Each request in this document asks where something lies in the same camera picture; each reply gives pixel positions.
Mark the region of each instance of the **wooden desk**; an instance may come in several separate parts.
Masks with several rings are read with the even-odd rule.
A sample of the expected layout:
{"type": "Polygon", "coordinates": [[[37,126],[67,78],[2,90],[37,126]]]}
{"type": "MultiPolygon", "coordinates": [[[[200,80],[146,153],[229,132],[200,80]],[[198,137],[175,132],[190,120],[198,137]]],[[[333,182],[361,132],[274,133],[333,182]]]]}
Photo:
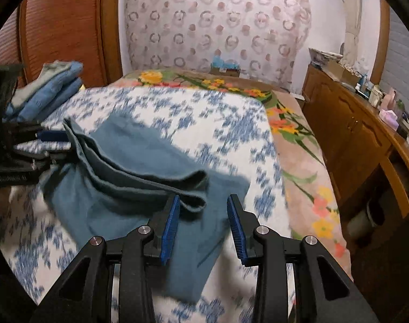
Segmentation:
{"type": "Polygon", "coordinates": [[[409,214],[406,140],[381,121],[378,110],[366,100],[311,65],[303,92],[309,98],[304,114],[323,150],[339,206],[380,167],[402,217],[406,217],[409,214]]]}

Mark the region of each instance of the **curtain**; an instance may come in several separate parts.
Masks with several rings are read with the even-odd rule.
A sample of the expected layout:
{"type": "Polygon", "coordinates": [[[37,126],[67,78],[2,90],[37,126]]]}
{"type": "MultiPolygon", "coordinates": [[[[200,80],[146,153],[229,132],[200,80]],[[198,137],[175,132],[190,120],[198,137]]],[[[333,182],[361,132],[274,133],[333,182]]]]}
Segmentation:
{"type": "Polygon", "coordinates": [[[354,65],[357,59],[357,44],[362,19],[362,0],[343,0],[345,9],[346,32],[344,57],[342,63],[354,65]]]}
{"type": "Polygon", "coordinates": [[[242,73],[290,88],[311,27],[309,0],[126,0],[133,69],[209,72],[215,55],[242,73]]]}

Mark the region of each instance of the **wooden wardrobe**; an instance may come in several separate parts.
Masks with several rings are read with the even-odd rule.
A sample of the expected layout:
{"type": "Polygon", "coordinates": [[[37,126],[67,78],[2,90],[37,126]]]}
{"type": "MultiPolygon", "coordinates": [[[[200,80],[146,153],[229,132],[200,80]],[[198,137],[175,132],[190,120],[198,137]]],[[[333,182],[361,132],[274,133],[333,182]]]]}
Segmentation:
{"type": "Polygon", "coordinates": [[[24,0],[0,30],[0,64],[23,63],[22,87],[55,60],[83,63],[86,87],[122,77],[118,0],[24,0]]]}

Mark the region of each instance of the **wooden cabinet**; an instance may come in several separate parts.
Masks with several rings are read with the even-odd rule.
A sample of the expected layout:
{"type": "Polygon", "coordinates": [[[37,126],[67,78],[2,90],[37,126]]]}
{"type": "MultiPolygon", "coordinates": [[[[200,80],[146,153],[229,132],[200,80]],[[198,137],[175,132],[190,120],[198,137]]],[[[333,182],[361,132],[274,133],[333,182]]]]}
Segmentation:
{"type": "Polygon", "coordinates": [[[391,144],[370,114],[341,85],[309,67],[304,115],[321,146],[338,202],[345,202],[379,165],[391,144]]]}

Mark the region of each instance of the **beige floral blanket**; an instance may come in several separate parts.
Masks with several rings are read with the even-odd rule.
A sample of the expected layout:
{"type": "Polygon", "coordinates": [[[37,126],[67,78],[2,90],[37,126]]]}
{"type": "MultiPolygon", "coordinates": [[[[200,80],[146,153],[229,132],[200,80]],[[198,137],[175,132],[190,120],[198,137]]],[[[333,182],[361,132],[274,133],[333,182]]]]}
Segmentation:
{"type": "Polygon", "coordinates": [[[112,86],[182,86],[254,97],[267,108],[279,154],[292,237],[315,235],[351,276],[339,211],[321,149],[296,99],[256,81],[187,71],[135,71],[112,86]]]}

